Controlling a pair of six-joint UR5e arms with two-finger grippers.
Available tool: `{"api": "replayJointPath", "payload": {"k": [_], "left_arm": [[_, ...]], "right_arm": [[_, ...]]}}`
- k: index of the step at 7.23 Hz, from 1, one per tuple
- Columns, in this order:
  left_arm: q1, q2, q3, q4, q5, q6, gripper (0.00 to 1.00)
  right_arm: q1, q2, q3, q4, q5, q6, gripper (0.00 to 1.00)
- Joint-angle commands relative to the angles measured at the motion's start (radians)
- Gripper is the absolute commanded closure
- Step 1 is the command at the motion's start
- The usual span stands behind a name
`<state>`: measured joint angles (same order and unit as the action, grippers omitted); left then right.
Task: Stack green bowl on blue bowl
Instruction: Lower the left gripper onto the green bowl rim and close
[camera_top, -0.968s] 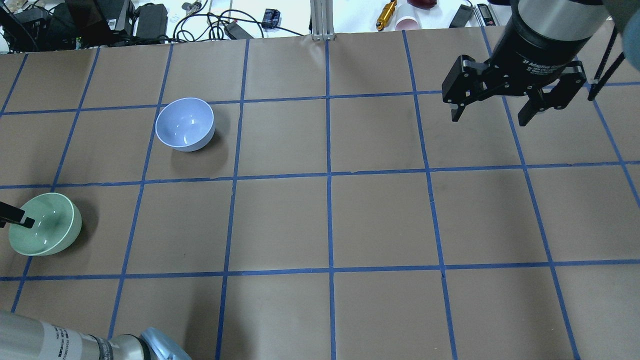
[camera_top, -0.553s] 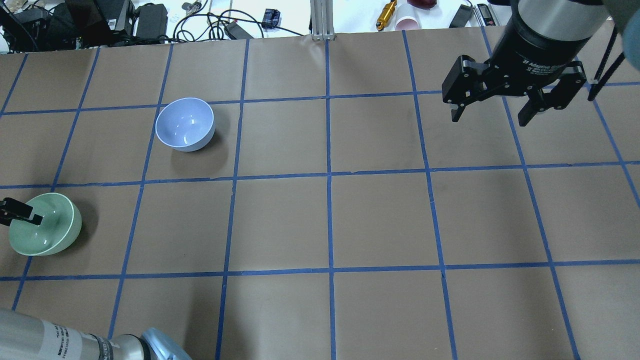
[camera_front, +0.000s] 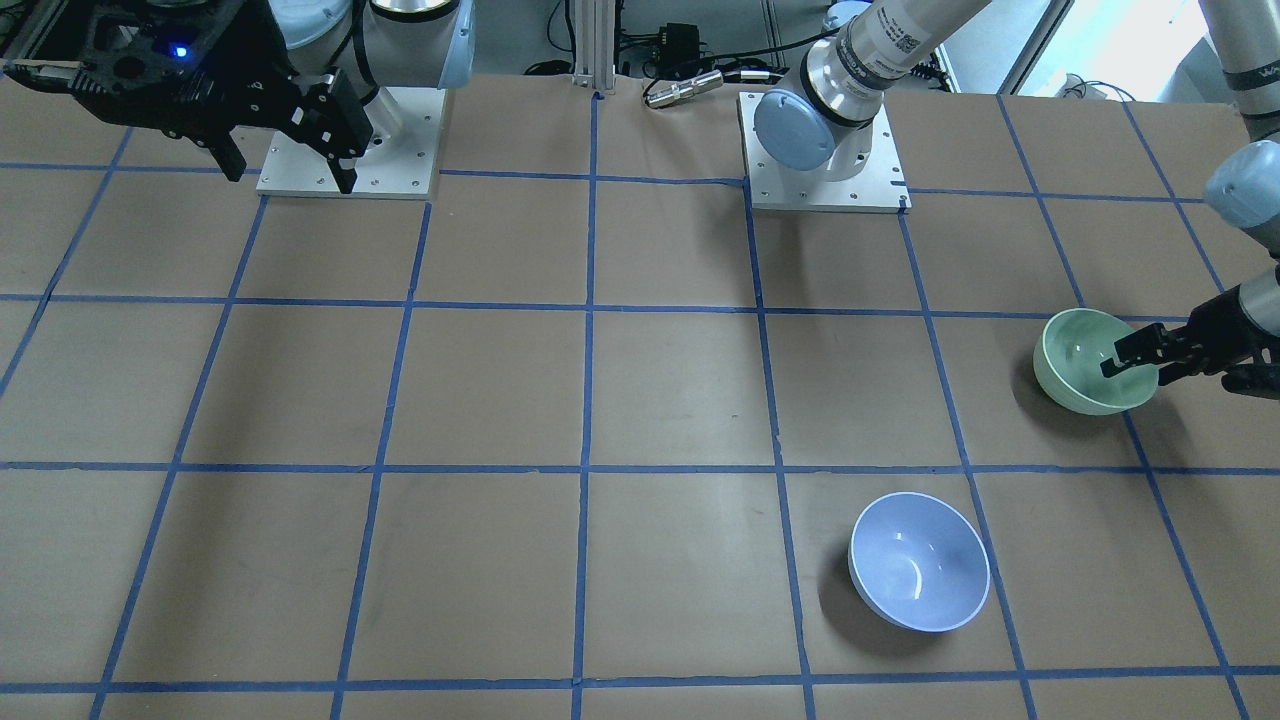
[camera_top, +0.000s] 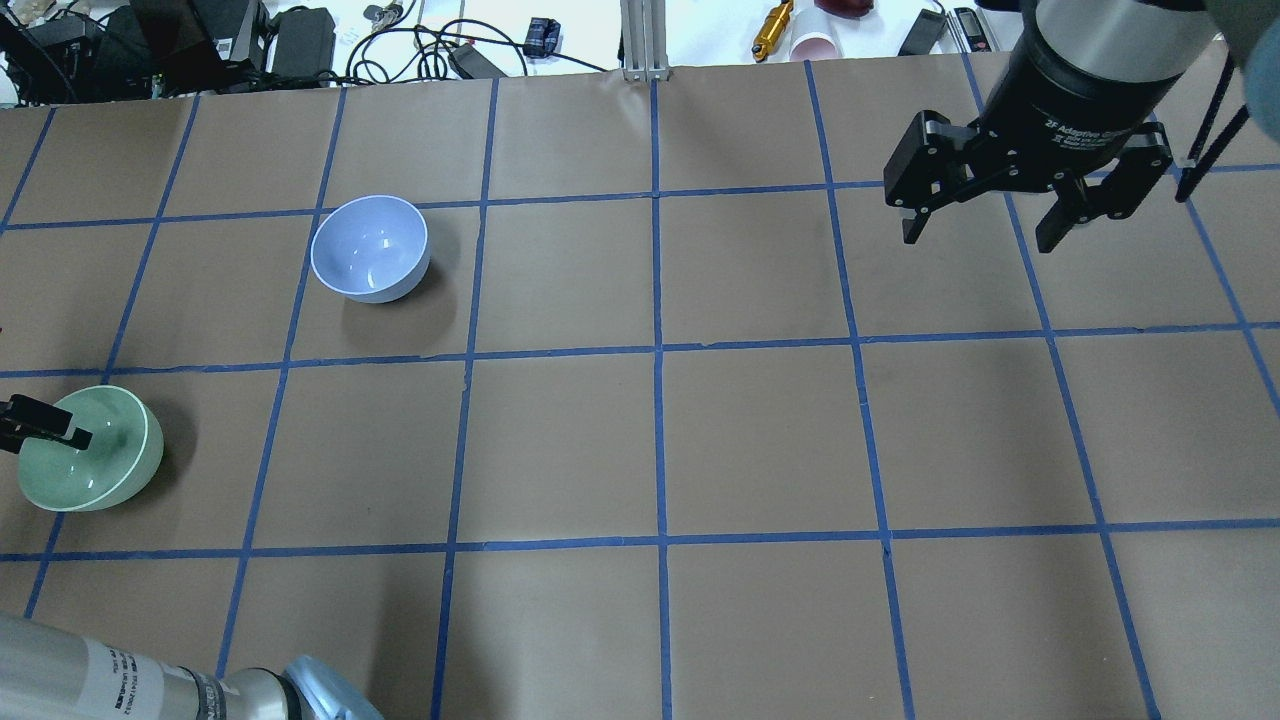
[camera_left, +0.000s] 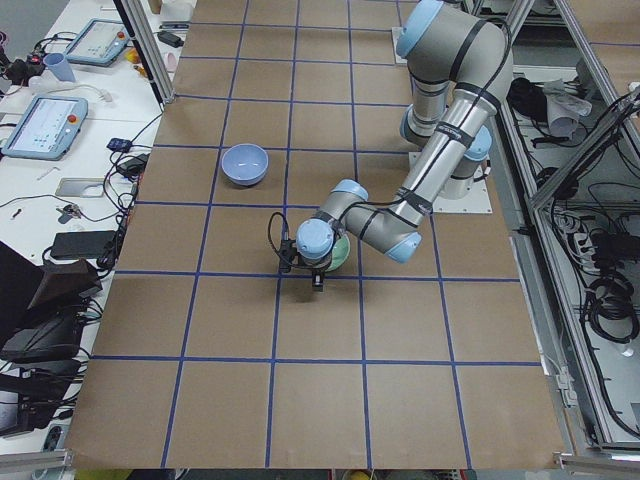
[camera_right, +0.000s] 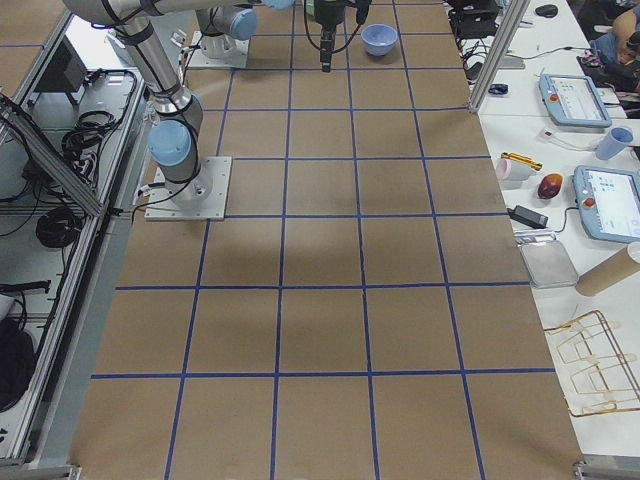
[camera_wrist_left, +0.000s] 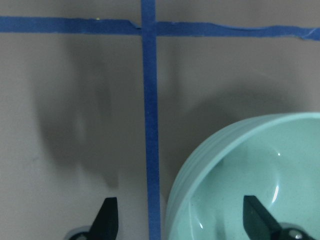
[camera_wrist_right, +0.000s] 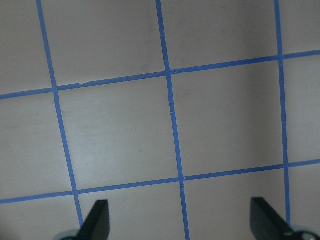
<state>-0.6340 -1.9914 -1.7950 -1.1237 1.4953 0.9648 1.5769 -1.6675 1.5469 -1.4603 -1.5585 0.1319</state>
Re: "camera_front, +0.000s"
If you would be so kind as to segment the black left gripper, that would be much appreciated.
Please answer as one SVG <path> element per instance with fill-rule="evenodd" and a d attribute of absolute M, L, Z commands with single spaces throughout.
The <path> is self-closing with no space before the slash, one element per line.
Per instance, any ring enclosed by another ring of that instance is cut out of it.
<path fill-rule="evenodd" d="M 1160 366 L 1160 386 L 1193 375 L 1219 375 L 1229 393 L 1279 401 L 1279 364 L 1261 357 L 1263 351 L 1276 356 L 1277 337 L 1248 318 L 1242 290 L 1238 284 L 1201 304 L 1185 328 L 1170 331 L 1153 323 L 1116 340 L 1114 356 L 1103 360 L 1100 370 L 1112 378 L 1137 366 Z"/>

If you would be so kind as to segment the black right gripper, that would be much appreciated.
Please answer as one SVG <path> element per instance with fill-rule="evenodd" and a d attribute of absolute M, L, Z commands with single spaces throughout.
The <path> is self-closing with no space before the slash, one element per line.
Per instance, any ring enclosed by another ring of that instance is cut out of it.
<path fill-rule="evenodd" d="M 343 195 L 374 136 L 347 73 L 297 74 L 265 1 L 37 1 L 3 70 L 100 120 L 187 135 L 230 182 L 247 169 L 237 126 L 288 122 Z"/>

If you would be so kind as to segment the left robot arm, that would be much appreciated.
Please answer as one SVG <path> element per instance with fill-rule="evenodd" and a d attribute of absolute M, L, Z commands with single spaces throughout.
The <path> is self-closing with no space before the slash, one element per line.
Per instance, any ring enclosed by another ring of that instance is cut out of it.
<path fill-rule="evenodd" d="M 778 169 L 786 190 L 847 188 L 876 156 L 873 133 L 887 126 L 884 96 L 919 61 L 960 47 L 961 86 L 1024 85 L 1050 46 L 1070 1 L 841 1 L 805 42 L 799 64 L 742 106 L 748 154 Z M 1208 178 L 1204 201 L 1229 225 L 1277 256 L 1277 4 L 1202 1 L 1199 12 L 1251 141 Z M 1196 307 L 1185 325 L 1155 323 L 1117 340 L 1097 366 L 1110 380 L 1139 366 L 1169 386 L 1219 375 L 1225 391 L 1277 397 L 1277 272 L 1225 290 Z"/>

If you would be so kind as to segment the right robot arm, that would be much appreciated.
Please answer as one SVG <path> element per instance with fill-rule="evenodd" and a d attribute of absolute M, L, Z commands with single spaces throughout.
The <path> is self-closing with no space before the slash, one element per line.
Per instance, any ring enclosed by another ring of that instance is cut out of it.
<path fill-rule="evenodd" d="M 234 182 L 236 132 L 269 129 L 262 195 L 425 200 L 474 54 L 471 1 L 29 1 L 3 70 Z"/>

